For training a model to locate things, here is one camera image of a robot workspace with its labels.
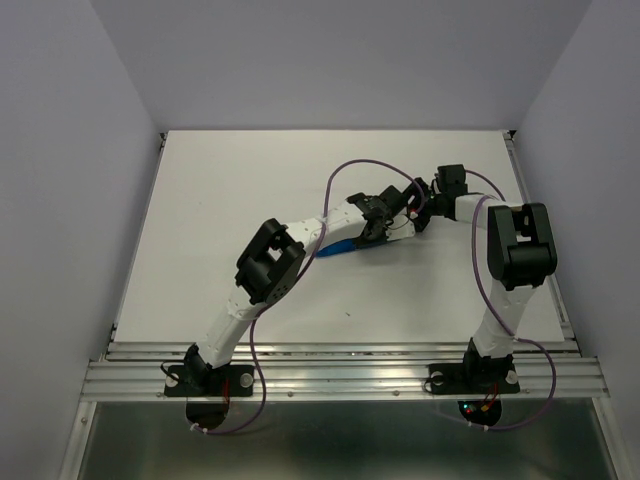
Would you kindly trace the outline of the blue cloth napkin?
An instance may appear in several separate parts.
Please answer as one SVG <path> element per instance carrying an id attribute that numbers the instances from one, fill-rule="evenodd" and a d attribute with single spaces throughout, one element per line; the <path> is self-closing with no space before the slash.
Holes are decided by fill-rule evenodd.
<path id="1" fill-rule="evenodd" d="M 332 241 L 331 239 L 324 239 L 320 247 L 314 252 L 314 257 L 327 258 L 359 250 L 377 248 L 391 243 L 392 240 L 389 240 L 387 238 L 374 241 L 363 240 L 360 238 L 345 238 L 336 241 Z"/>

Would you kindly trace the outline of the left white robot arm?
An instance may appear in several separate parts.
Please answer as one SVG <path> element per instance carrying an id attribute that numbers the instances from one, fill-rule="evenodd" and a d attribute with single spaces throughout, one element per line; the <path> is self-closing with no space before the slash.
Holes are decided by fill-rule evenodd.
<path id="1" fill-rule="evenodd" d="M 282 300 L 297 283 L 303 262 L 322 247 L 349 241 L 369 247 L 415 234 L 411 225 L 390 235 L 401 212 L 417 213 L 427 194 L 418 180 L 400 191 L 387 187 L 379 195 L 357 193 L 319 217 L 293 223 L 266 220 L 236 262 L 235 287 L 206 336 L 184 357 L 181 378 L 203 396 L 222 393 L 230 382 L 234 350 L 261 312 Z"/>

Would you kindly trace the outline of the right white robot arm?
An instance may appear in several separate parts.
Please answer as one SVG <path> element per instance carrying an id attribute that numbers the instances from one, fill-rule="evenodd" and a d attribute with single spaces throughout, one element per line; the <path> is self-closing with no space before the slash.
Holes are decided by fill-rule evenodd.
<path id="1" fill-rule="evenodd" d="M 425 383 L 435 395 L 517 393 L 517 330 L 536 289 L 556 270 L 553 233 L 543 204 L 510 204 L 498 193 L 472 193 L 467 173 L 461 165 L 443 166 L 431 184 L 417 178 L 403 192 L 417 230 L 438 216 L 470 224 L 473 249 L 484 236 L 492 278 L 489 289 L 479 290 L 486 310 L 462 361 L 429 365 Z"/>

